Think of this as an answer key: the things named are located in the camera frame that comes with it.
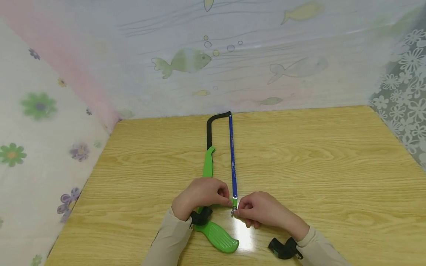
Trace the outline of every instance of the green flower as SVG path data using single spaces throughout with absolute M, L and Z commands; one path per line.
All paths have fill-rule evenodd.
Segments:
M 43 118 L 50 118 L 57 109 L 56 101 L 47 96 L 46 93 L 30 93 L 26 100 L 22 100 L 21 104 L 25 107 L 24 114 L 32 116 L 34 120 L 39 121 Z
M 22 158 L 26 157 L 24 148 L 22 146 L 17 147 L 15 143 L 11 143 L 8 146 L 1 146 L 0 157 L 3 157 L 2 163 L 8 163 L 10 167 L 15 164 L 22 164 L 24 161 Z
M 41 264 L 41 255 L 36 255 L 31 261 L 31 266 L 39 266 L 40 264 Z

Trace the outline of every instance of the sleeve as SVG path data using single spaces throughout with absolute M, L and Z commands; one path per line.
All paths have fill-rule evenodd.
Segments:
M 313 227 L 297 242 L 296 248 L 303 255 L 300 260 L 303 266 L 350 266 L 330 241 Z
M 176 266 L 192 232 L 192 218 L 181 221 L 168 209 L 141 266 Z

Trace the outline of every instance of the right hand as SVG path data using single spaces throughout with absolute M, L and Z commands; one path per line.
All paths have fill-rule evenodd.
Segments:
M 280 227 L 296 241 L 302 240 L 309 231 L 309 226 L 302 218 L 292 213 L 269 193 L 263 191 L 253 192 L 243 197 L 234 215 L 244 219 L 247 227 L 254 224 L 255 228 L 259 228 L 261 223 Z

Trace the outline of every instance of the fish pattern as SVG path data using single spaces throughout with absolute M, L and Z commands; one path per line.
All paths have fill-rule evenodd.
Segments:
M 258 102 L 264 105 L 275 105 L 282 102 L 282 99 L 278 97 L 269 97 L 267 99 L 264 99 L 263 101 L 258 101 Z
M 284 11 L 284 20 L 281 25 L 287 20 L 292 19 L 296 21 L 303 21 L 311 19 L 325 10 L 325 6 L 317 1 L 310 1 L 297 6 L 293 10 Z
M 167 79 L 173 70 L 193 73 L 204 68 L 212 58 L 206 53 L 191 48 L 180 49 L 168 64 L 164 59 L 153 58 L 151 61 L 155 64 L 155 70 L 161 70 L 163 79 Z
M 201 90 L 201 91 L 194 92 L 192 95 L 194 95 L 194 96 L 207 96 L 209 94 L 210 94 L 210 92 L 208 90 Z
M 272 73 L 275 73 L 268 81 L 271 84 L 277 81 L 282 76 L 288 77 L 309 77 L 320 73 L 328 67 L 328 61 L 325 57 L 305 57 L 288 68 L 284 68 L 280 64 L 271 64 L 269 69 Z
M 213 6 L 214 0 L 204 0 L 204 9 L 208 12 Z

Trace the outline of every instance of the green handle grip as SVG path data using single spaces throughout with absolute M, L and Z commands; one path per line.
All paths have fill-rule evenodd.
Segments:
M 203 177 L 213 177 L 213 152 L 215 148 L 211 146 L 204 155 Z
M 195 226 L 195 231 L 203 233 L 210 243 L 223 253 L 234 253 L 239 245 L 222 227 L 212 221 L 203 226 Z
M 203 177 L 213 177 L 213 152 L 215 148 L 211 146 L 204 156 Z M 202 232 L 210 243 L 223 253 L 233 253 L 237 250 L 239 241 L 233 239 L 222 227 L 212 221 L 208 221 L 203 226 L 194 226 L 195 231 Z

